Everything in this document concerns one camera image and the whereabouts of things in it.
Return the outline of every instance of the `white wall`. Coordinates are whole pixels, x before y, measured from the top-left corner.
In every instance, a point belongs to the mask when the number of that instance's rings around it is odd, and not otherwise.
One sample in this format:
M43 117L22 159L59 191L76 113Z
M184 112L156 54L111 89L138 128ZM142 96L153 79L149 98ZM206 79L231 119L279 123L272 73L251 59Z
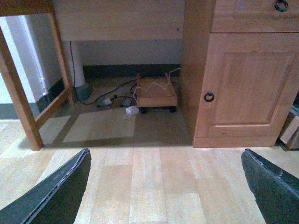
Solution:
M24 76L28 79L35 99L33 102L36 102L43 96L44 92L40 81L41 74L37 67L35 55L32 52L32 46L29 42L28 31L24 27L24 16L9 16L6 17L6 21L20 57Z
M79 42L83 65L179 64L182 40Z
M61 79L49 20L46 14L34 14L26 17L38 61L42 69L42 76L44 76L49 89Z
M33 103L33 102L35 102L34 94L29 85L29 81L26 76L24 65L20 59L19 51L17 50L16 45L14 43L12 33L8 27L6 18L0 17L0 26L1 26L2 32L4 34L4 37L6 39L6 42L8 44L8 47L9 47L10 53L12 55L12 58L14 60L14 63L16 65L16 69L18 71L21 83L25 90L26 97L30 103ZM12 103L9 93L7 91L7 88L4 84L2 76L0 76L0 103L1 104Z

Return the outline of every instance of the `wooden cart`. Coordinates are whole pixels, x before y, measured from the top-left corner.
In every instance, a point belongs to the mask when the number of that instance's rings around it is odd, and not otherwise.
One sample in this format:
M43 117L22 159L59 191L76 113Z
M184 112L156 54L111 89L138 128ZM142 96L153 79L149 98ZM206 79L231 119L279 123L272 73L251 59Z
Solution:
M137 74L137 79L137 86L146 90L148 89L148 91L145 91L137 88L136 91L138 102L137 106L141 113L147 113L148 107L168 107L171 113L177 111L178 98L172 84L169 83L165 88L161 87L168 83L169 77L167 73L165 73L165 77L163 78L143 79L140 79L139 74Z

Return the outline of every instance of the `wooden cabinet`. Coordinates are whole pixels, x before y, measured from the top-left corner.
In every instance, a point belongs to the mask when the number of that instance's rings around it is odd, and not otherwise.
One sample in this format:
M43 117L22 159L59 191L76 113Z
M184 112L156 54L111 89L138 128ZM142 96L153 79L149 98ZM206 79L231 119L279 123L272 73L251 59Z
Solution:
M274 7L277 0L217 0L212 32L299 32L299 1L286 1L288 9L280 12Z
M185 10L180 102L193 146L273 146L299 90L299 33L211 33L212 6Z

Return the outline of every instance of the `white power adapter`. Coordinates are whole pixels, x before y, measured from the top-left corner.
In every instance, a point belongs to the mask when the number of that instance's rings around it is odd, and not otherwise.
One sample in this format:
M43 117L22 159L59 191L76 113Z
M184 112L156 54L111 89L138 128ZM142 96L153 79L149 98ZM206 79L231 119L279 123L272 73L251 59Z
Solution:
M103 100L103 103L105 105L109 105L109 104L112 104L112 101L111 101L110 97L105 97L105 99Z
M129 119L132 115L139 113L139 109L137 106L130 106L126 108L126 115L123 117L125 119Z

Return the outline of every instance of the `white pipe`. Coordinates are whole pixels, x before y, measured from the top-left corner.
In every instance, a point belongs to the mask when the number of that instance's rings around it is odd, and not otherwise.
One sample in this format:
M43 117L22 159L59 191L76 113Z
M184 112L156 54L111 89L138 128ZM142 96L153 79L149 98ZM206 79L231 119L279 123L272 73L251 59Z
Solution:
M22 15L21 16L21 21L23 23L23 27L24 27L24 29L26 31L26 34L27 34L29 47L31 49L31 53L33 55L34 62L36 64L36 69L37 69L37 72L38 72L38 75L39 75L39 81L42 84L43 96L48 95L49 91L48 91L45 76L43 74L43 70L42 70L42 67L41 67L40 58L37 55L36 46L34 45L33 38L32 38L32 33L30 32L29 24L28 24L28 20L27 20L26 16Z

